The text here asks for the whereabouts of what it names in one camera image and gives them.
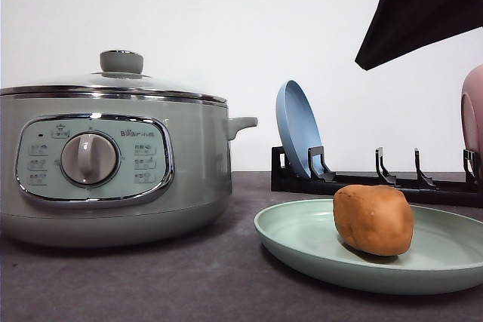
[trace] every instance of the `glass lid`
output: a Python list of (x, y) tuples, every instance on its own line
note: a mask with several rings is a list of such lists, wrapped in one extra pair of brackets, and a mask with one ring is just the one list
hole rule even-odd
[(190, 86), (142, 75), (143, 57), (131, 51), (104, 51), (100, 54), (102, 72), (54, 78), (42, 84), (2, 88), (1, 95), (89, 93), (132, 94), (157, 97), (180, 97), (226, 103), (221, 97), (203, 94)]

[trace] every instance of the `pink bowl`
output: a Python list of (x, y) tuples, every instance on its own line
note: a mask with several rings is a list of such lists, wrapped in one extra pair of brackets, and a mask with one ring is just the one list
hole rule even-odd
[(483, 64), (473, 69), (461, 91), (461, 122), (468, 150), (480, 155), (483, 151)]

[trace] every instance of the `control knob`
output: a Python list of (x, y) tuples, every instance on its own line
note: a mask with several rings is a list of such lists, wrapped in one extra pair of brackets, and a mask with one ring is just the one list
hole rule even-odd
[(63, 172), (74, 182), (94, 185), (104, 181), (115, 170), (118, 154), (114, 145), (97, 133), (73, 137), (63, 148)]

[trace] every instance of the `pot handle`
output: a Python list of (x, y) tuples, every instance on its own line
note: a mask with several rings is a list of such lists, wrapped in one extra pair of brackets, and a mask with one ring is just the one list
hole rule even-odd
[(228, 141), (235, 139), (236, 134), (248, 127), (255, 127), (258, 125), (258, 118), (256, 117), (237, 117), (226, 119), (226, 135)]

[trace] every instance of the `brand logo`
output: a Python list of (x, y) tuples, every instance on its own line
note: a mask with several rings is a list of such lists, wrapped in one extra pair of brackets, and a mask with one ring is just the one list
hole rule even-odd
[(154, 137), (154, 132), (146, 132), (146, 131), (132, 131), (132, 130), (122, 130), (121, 131), (122, 137)]

